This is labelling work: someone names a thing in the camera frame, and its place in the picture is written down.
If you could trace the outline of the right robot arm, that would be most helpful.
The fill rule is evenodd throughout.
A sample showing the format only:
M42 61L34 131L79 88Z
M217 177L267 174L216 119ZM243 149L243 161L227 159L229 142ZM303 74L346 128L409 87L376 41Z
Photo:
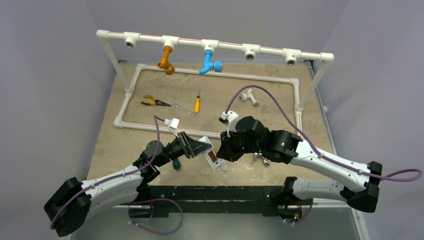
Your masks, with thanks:
M226 130L220 134L218 158L236 162L245 154L259 154L267 161L303 167L328 177L316 181L288 177L284 182L287 186L280 191L284 202L332 199L358 211L375 212L382 164L354 162L313 148L305 138L287 130L269 130L252 116L239 118L237 114L223 113L219 121Z

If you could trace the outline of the white battery compartment cover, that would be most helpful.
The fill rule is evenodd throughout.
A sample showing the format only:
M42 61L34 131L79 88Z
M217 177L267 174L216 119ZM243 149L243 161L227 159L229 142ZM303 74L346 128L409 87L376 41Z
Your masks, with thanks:
M223 163L221 164L221 169L222 169L222 171L224 171L224 172L226 172L226 171L228 170L228 166L226 165L226 163L225 163L225 162L223 162Z

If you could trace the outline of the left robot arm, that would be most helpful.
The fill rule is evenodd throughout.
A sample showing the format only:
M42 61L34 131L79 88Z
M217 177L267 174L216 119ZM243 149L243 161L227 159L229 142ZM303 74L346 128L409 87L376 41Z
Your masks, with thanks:
M160 174L158 167L181 156L195 158L211 148L211 143L180 132L168 144L150 141L139 158L120 171L92 180L69 178L43 207L50 228L64 237L101 211L131 202L142 205L149 199L148 183Z

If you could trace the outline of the white remote control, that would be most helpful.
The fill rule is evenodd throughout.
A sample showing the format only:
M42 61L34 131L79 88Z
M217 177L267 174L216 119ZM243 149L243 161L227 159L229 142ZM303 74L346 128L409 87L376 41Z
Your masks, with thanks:
M212 142L210 141L210 139L207 136L203 136L199 139L199 141L202 142L207 142L209 144L212 145L212 148L210 148L209 150L203 152L203 156L205 157L205 159L207 160L207 162L209 163L210 167L213 170L218 170L221 169L221 164L225 163L223 159L218 158L217 157L217 150L216 148L213 146Z

